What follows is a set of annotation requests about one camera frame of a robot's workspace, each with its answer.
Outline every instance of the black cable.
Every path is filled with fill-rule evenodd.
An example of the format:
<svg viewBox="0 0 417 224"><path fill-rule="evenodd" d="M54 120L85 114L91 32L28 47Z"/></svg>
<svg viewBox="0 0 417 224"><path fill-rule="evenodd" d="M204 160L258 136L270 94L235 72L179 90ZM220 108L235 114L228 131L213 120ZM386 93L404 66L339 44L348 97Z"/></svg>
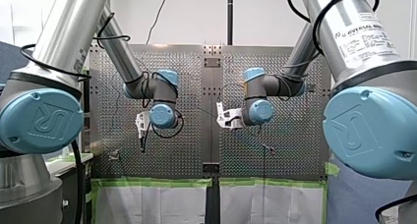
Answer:
<svg viewBox="0 0 417 224"><path fill-rule="evenodd" d="M415 200L417 200L417 194L413 195L413 196L407 196L407 197L401 198L399 200L390 202L390 203L378 208L377 211L375 212L375 217L377 218L378 222L380 222L380 216L382 215L382 213L385 210L388 210L392 207L404 204L404 203L409 202L409 201L415 201Z"/></svg>
<svg viewBox="0 0 417 224"><path fill-rule="evenodd" d="M328 4L322 8L322 10L319 12L319 14L317 15L316 18L316 22L313 25L313 42L317 48L317 50L319 51L319 53L324 55L323 49L320 45L319 42L319 30L320 30L320 25L322 24L323 19L325 18L326 14L328 13L328 11L334 6L336 5L339 1L341 0L331 0L330 2L328 2ZM377 11L378 7L380 6L380 0L375 0L375 5L373 10Z"/></svg>
<svg viewBox="0 0 417 224"><path fill-rule="evenodd" d="M166 76L160 74L159 72L153 72L152 73L152 78L154 78L155 75L158 75L161 78L163 78L169 84L169 86L171 86L171 88L174 90L175 97L178 97L178 89L177 89L177 86L175 84L173 84Z"/></svg>
<svg viewBox="0 0 417 224"><path fill-rule="evenodd" d="M152 35L152 31L153 31L153 29L154 29L154 28L155 28L155 26L156 26L157 20L159 19L159 15L160 15L160 12L162 11L163 5L165 4L165 1L166 1L166 0L163 0L163 1L162 1L162 4L160 5L159 10L157 11L155 21L153 22L152 27L150 27L150 30L149 30L149 35L148 35L148 40L147 40L147 44L149 44L150 37L151 37L151 35Z"/></svg>
<svg viewBox="0 0 417 224"><path fill-rule="evenodd" d="M142 107L145 109L145 108L148 108L148 106L150 104L150 99L148 99L148 101L147 101L147 92L149 90L150 74L149 74L149 72L144 72L144 75L147 75L147 79L143 80L142 83L141 83L141 93L144 96L144 99L142 99Z"/></svg>
<svg viewBox="0 0 417 224"><path fill-rule="evenodd" d="M292 3L292 0L287 0L289 7L291 8L291 10L301 19L303 19L304 21L306 21L307 23L310 22L310 19L307 18L305 15L301 14L301 12L299 12L297 10L297 8L295 8L294 4Z"/></svg>
<svg viewBox="0 0 417 224"><path fill-rule="evenodd" d="M83 217L83 206L84 206L84 169L81 160L80 150L78 148L77 141L71 142L71 146L74 151L74 157L76 160L76 171L77 171L77 210L75 224L80 224Z"/></svg>
<svg viewBox="0 0 417 224"><path fill-rule="evenodd" d="M182 116L182 114L180 113L180 111L178 111L177 109L175 110L175 112L177 113L177 118L180 118L180 119L181 119L181 127L180 127L180 129L179 129L176 133L174 133L174 134L173 134L173 135L171 135L171 136L164 136L164 135L159 134L159 133L156 131L156 128L153 126L153 124L149 123L149 124L152 126L153 132L154 132L157 136L159 136L160 138L162 138L162 139L171 139L171 138L175 138L176 136L178 136L178 134L180 134L180 133L181 133L182 129L184 128L184 117Z"/></svg>
<svg viewBox="0 0 417 224"><path fill-rule="evenodd" d="M101 40L109 40L109 39L121 39L125 38L125 41L129 41L131 37L129 35L114 35L114 36L107 36L107 37L101 37L102 33L104 32L105 28L107 28L108 24L110 24L111 19L113 19L115 13L112 12L105 21L103 27L98 31L97 37L93 37L93 39L97 40L98 46L100 46L101 49L104 49L104 46L101 44Z"/></svg>
<svg viewBox="0 0 417 224"><path fill-rule="evenodd" d="M218 91L218 95L217 95L217 102L220 102L220 96L223 93L224 89L230 85L236 85L236 86L240 86L242 88L245 88L242 84L224 84L221 89Z"/></svg>
<svg viewBox="0 0 417 224"><path fill-rule="evenodd" d="M147 132L145 133L145 138L141 139L141 152L145 153L147 149L147 139L148 139L148 133L150 129L150 123L148 124Z"/></svg>
<svg viewBox="0 0 417 224"><path fill-rule="evenodd" d="M28 54L28 52L26 52L26 50L27 49L30 49L30 48L35 48L35 47L36 47L36 44L24 45L24 46L21 47L21 54L25 58L27 58L28 60L34 62L36 65L38 65L41 68L48 69L48 70L53 70L53 71L59 72L61 74L66 74L66 75L70 75L70 76L73 76L73 77L84 78L84 79L91 79L91 76L90 75L67 72L65 70L61 70L61 69L52 67L50 65L47 65L45 63L42 63L42 62L34 59L30 54Z"/></svg>

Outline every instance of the wire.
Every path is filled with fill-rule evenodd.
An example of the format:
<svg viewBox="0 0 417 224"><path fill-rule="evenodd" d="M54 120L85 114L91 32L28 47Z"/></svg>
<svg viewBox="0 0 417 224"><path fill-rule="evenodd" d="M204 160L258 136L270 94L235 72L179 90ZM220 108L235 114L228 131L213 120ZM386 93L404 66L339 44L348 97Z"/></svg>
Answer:
<svg viewBox="0 0 417 224"><path fill-rule="evenodd" d="M221 89L218 91L217 102L220 102L220 96L221 96L221 93L224 91L224 89L225 89L226 87L228 87L228 86L230 86L230 85L237 85L237 86L240 86L240 87L242 87L242 88L245 88L242 84L225 84L225 85L224 85L224 86L222 86L222 87L221 87Z"/></svg>
<svg viewBox="0 0 417 224"><path fill-rule="evenodd" d="M301 12L299 12L297 10L297 8L295 8L294 4L292 3L292 0L287 0L289 7L291 8L291 10L301 19L303 19L304 21L306 21L307 23L310 22L310 19L307 18L305 15L301 14Z"/></svg>
<svg viewBox="0 0 417 224"><path fill-rule="evenodd" d="M33 56L31 56L30 54L28 54L28 52L26 52L26 50L27 49L30 49L30 48L35 48L35 47L36 47L36 44L24 45L24 46L21 47L21 54L25 58L27 58L28 60L34 62L36 65L38 65L41 68L48 69L48 70L53 70L53 71L59 72L61 74L66 74L66 75L70 75L70 76L77 77L77 78L91 79L91 76L90 75L67 72L65 70L61 70L61 69L58 69L56 67L52 67L52 66L50 66L48 64L45 64L43 62L40 62L40 61L34 59Z"/></svg>
<svg viewBox="0 0 417 224"><path fill-rule="evenodd" d="M150 104L150 99L148 99L148 101L146 101L147 100L147 92L149 90L150 74L149 74L149 72L144 72L144 75L147 75L147 79L142 81L142 83L141 83L141 93L142 93L142 96L144 97L142 99L142 107L145 109L145 108L148 108L148 106Z"/></svg>
<svg viewBox="0 0 417 224"><path fill-rule="evenodd" d="M413 196L407 196L407 197L401 198L399 200L390 202L390 203L378 208L377 211L375 212L375 217L377 218L378 222L380 222L380 216L382 215L382 213L385 210L388 210L392 207L404 204L404 203L409 202L409 201L415 201L415 200L417 200L417 194L413 195Z"/></svg>
<svg viewBox="0 0 417 224"><path fill-rule="evenodd" d="M77 210L75 224L80 224L83 217L83 204L84 204L84 169L81 160L80 150L77 141L71 142L71 146L74 151L74 158L76 160L76 171L77 171Z"/></svg>
<svg viewBox="0 0 417 224"><path fill-rule="evenodd" d="M319 30L320 30L320 26L322 24L323 19L325 18L326 14L328 13L328 11L334 6L336 5L339 1L341 0L331 0L330 2L328 2L328 4L322 8L322 10L319 12L319 14L317 15L316 21L313 25L313 42L317 48L317 50L319 51L319 53L324 55L323 49L320 45L319 42ZM373 10L377 11L378 7L380 6L380 0L375 0L375 5Z"/></svg>
<svg viewBox="0 0 417 224"><path fill-rule="evenodd" d="M159 10L157 11L157 14L156 14L155 21L153 22L152 27L150 27L150 30L149 30L149 35L148 35L148 40L147 40L147 44L149 44L150 37L152 36L152 31L153 31L153 29L154 29L154 28L155 28L155 26L156 26L156 23L157 23L157 21L158 21L158 19L159 19L159 15L160 15L160 12L162 11L163 5L165 4L165 1L166 1L166 0L162 0L162 4L160 5Z"/></svg>
<svg viewBox="0 0 417 224"><path fill-rule="evenodd" d="M287 79L285 78L285 76L283 76L281 74L274 74L274 75L269 75L269 76L275 77L279 81L278 90L276 91L276 97L278 97L278 99L280 99L282 101L288 101L292 97L292 91L291 91L291 87L289 86L289 83L287 82ZM281 92L281 84L282 83L284 83L286 88L287 88L287 91L288 91L287 98L283 98L282 96L279 95L279 93Z"/></svg>
<svg viewBox="0 0 417 224"><path fill-rule="evenodd" d="M103 27L98 31L97 37L93 37L93 39L97 40L98 46L100 46L101 49L104 49L104 46L101 44L101 40L109 40L109 39L122 39L124 38L125 41L131 40L131 37L129 35L114 35L114 36L106 36L101 37L102 33L104 32L105 28L107 28L108 24L110 24L110 21L113 19L115 13L112 12L105 21Z"/></svg>
<svg viewBox="0 0 417 224"><path fill-rule="evenodd" d="M158 72L153 72L152 73L152 78L154 78L155 75L158 75L161 78L163 78L169 84L169 86L171 86L171 88L174 90L175 97L178 97L178 89L177 89L177 86L175 84L173 84L166 76L164 76L164 75L162 75Z"/></svg>
<svg viewBox="0 0 417 224"><path fill-rule="evenodd" d="M147 149L147 139L148 139L148 133L150 129L150 123L148 124L147 132L145 133L145 138L141 139L141 152L145 153Z"/></svg>
<svg viewBox="0 0 417 224"><path fill-rule="evenodd" d="M295 64L295 65L284 65L284 66L282 66L282 68L284 68L284 69L298 68L300 66L310 64L311 62L315 61L315 59L317 59L317 57L319 57L319 56L320 56L320 53L317 53L310 60L304 61L304 62L299 63L299 64Z"/></svg>
<svg viewBox="0 0 417 224"><path fill-rule="evenodd" d="M177 118L180 118L180 119L181 119L181 127L180 127L180 129L179 129L176 133L174 133L173 135L171 135L171 136L164 136L164 135L161 135L161 134L159 134L159 133L156 131L156 129L155 129L155 127L153 126L153 124L151 124L152 129L153 129L153 132L154 132L157 136L159 136L160 138L162 138L162 139L171 139L171 138L175 138L176 136L178 136L178 134L180 134L180 133L181 133L182 129L184 128L184 117L182 116L182 114L180 113L180 111L178 111L177 109L175 110L175 112L177 113Z"/></svg>

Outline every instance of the pegboard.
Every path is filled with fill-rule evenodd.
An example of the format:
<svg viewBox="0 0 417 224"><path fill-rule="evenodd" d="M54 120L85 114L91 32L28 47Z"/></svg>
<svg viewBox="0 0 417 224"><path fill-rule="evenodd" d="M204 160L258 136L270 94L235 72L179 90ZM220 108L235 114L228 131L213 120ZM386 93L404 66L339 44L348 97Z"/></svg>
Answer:
<svg viewBox="0 0 417 224"><path fill-rule="evenodd" d="M91 98L91 150L96 154L92 173L95 177L202 177L201 104L198 91L201 78L202 47L183 47L160 51L132 46L143 70L175 70L179 74L177 109L186 122L181 134L165 140L150 132L146 152L140 149L136 115L145 109L141 100L128 99L122 93L123 81L108 55L100 49L91 53L90 69L96 83ZM172 135L175 130L160 132Z"/></svg>
<svg viewBox="0 0 417 224"><path fill-rule="evenodd" d="M242 82L246 69L262 67L278 73L288 61L291 49L223 48L223 84ZM310 91L286 101L270 97L274 108L271 122L261 128L220 132L220 172L225 177L278 177L317 180L325 175L328 147L322 120L328 101L330 77L327 61L321 57L310 67L306 79ZM243 89L232 85L223 94L227 108L241 107Z"/></svg>
<svg viewBox="0 0 417 224"><path fill-rule="evenodd" d="M263 126L259 137L254 137L258 128L238 132L218 128L212 117L216 115L215 91L224 84L241 83L247 68L263 67L268 73L276 73L288 59L290 48L223 46L215 57L220 59L219 67L208 71L205 63L209 54L204 46L131 47L144 70L178 72L177 108L186 124L181 134L171 140L149 133L147 151L141 153L135 119L144 110L142 101L123 95L123 82L109 57L105 51L92 48L90 147L95 155L95 177L201 178L204 162L219 162L220 176L225 177L267 175L318 180L325 174L327 146L322 113L330 79L323 59L315 62L308 78L315 92L287 102L271 98L274 119ZM240 107L242 89L225 88L223 100L228 108ZM207 105L212 106L211 110L203 112ZM274 147L275 155L264 153L262 144Z"/></svg>

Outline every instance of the light blue cover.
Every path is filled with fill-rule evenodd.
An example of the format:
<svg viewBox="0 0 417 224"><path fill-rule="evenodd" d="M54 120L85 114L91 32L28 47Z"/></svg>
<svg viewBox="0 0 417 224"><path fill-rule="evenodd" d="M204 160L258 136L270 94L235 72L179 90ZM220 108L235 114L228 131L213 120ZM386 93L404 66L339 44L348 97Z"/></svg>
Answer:
<svg viewBox="0 0 417 224"><path fill-rule="evenodd" d="M173 110L166 104L157 104L150 110L150 122L160 129L169 129L175 122Z"/></svg>
<svg viewBox="0 0 417 224"><path fill-rule="evenodd" d="M249 108L249 119L255 125L269 122L273 116L273 107L269 101L259 99Z"/></svg>
<svg viewBox="0 0 417 224"><path fill-rule="evenodd" d="M334 154L373 178L417 178L417 107L390 91L355 86L325 110L324 131Z"/></svg>
<svg viewBox="0 0 417 224"><path fill-rule="evenodd" d="M265 70L263 68L251 68L251 69L245 70L245 72L243 73L243 79L246 83L264 74L265 74Z"/></svg>
<svg viewBox="0 0 417 224"><path fill-rule="evenodd" d="M60 89L32 90L0 112L0 142L19 153L50 153L71 143L83 125L74 96Z"/></svg>

